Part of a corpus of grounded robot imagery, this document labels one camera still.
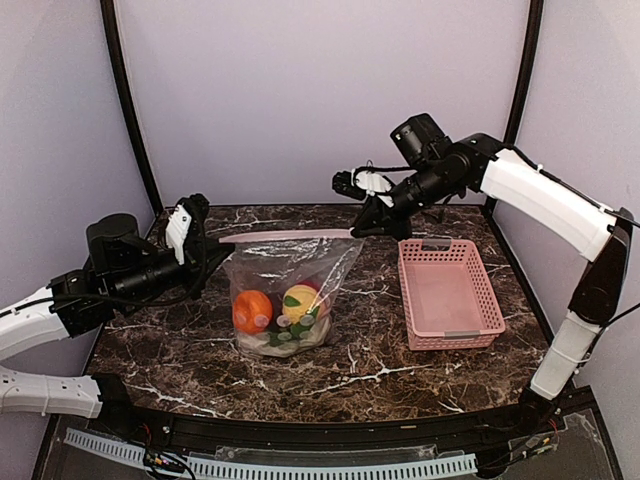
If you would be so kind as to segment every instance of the transparent plastic bag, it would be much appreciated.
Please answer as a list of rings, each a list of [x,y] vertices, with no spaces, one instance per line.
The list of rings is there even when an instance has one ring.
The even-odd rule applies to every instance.
[[[223,268],[231,282],[240,351],[289,357],[322,345],[331,307],[362,240],[348,230],[255,232],[220,239],[236,249]]]

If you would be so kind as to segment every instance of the white panel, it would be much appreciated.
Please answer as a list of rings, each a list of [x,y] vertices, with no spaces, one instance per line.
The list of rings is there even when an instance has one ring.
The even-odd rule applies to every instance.
[[[81,267],[85,228],[151,210],[129,144],[100,2],[0,1],[0,309]],[[30,373],[82,371],[95,332],[2,361]],[[46,418],[0,415],[0,477],[31,478]]]
[[[333,174],[369,158],[403,164],[389,133],[425,111],[453,139],[501,138],[528,8],[524,0],[118,5],[168,204],[192,191],[215,204],[344,202]]]
[[[519,145],[535,162],[640,217],[640,3],[551,1]],[[555,328],[582,270],[571,247],[507,206],[498,220]],[[640,232],[622,307],[640,301]],[[598,344],[577,381],[591,384],[625,478],[640,478],[640,313]]]

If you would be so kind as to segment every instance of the brown marble tabletop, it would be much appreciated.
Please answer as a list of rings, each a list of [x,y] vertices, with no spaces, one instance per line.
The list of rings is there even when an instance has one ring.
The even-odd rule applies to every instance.
[[[211,208],[207,233],[348,228],[358,206]],[[411,419],[515,403],[546,351],[538,322],[480,209],[444,207],[413,219],[414,236],[475,242],[506,322],[488,348],[412,352],[398,281],[398,247],[368,238],[333,307],[324,346],[288,359],[250,358],[234,344],[222,269],[203,297],[104,327],[90,372],[116,373],[135,404],[211,417],[353,422]],[[441,207],[430,211],[438,215]]]

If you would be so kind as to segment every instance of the plastic basket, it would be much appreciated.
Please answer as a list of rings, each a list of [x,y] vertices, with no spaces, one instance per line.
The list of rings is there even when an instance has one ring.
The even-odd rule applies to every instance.
[[[411,350],[487,347],[504,319],[475,244],[400,242],[398,268]]]

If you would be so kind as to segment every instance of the orange fruit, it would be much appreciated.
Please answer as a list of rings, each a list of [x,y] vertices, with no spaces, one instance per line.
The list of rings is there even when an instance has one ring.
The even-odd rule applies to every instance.
[[[272,318],[271,300],[259,290],[246,290],[233,302],[233,326],[244,333],[264,332]]]

